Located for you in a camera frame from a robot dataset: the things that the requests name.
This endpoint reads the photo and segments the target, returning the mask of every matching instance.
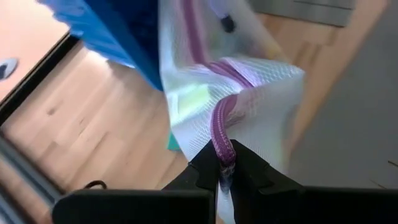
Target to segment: translucent plastic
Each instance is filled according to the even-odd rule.
[[[223,1],[223,13],[209,1],[159,1],[160,74],[172,132],[191,160],[211,139],[215,124],[222,124],[230,139],[286,173],[283,129],[300,102],[303,71],[285,62],[245,1]],[[223,30],[222,14],[231,16],[234,32]],[[228,68],[218,70],[220,63]],[[231,95],[236,95],[233,107],[225,118],[215,118],[216,105]],[[228,192],[219,191],[218,213],[226,223],[234,222]]]

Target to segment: purple zipper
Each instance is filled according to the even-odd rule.
[[[219,62],[206,62],[199,34],[197,32],[198,29],[195,20],[195,11],[193,10],[193,1],[194,0],[181,0],[185,25],[188,32],[188,45],[190,46],[190,53],[193,61],[195,63],[203,64],[214,73],[233,79],[243,88],[253,87],[253,85],[227,61],[220,60]],[[211,116],[211,140],[217,156],[221,160],[224,168],[223,170],[230,170],[228,167],[234,166],[236,158],[233,145],[226,134],[225,122],[228,115],[233,111],[237,99],[237,95],[230,95],[223,98],[217,102]]]

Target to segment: blue object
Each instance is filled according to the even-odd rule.
[[[85,46],[117,63],[136,67],[154,88],[159,75],[158,0],[40,0],[70,26]]]
[[[169,145],[167,146],[167,149],[171,151],[181,151],[180,146],[172,133],[170,133],[169,136]]]

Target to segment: hardwood floor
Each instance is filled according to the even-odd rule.
[[[18,67],[0,82],[2,100],[68,31],[35,0],[0,1],[0,61],[18,58]]]
[[[307,71],[293,144],[355,55],[387,0],[358,0],[344,29],[282,17],[259,18],[291,61]],[[165,150],[169,130],[163,94],[130,68],[75,47],[1,130],[67,190],[102,179],[111,188],[160,189],[186,166]],[[38,223],[48,208],[0,161],[0,181]]]

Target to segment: floor plank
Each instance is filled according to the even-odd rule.
[[[292,144],[388,4],[357,2],[346,28],[259,16],[289,59],[307,72]],[[187,164],[181,154],[165,150],[168,126],[163,94],[136,71],[79,45],[1,130],[67,190],[95,179],[105,180],[111,188],[160,189]],[[47,208],[33,209],[32,203],[38,202],[19,196],[24,184],[5,172],[0,180],[36,220],[44,222]]]

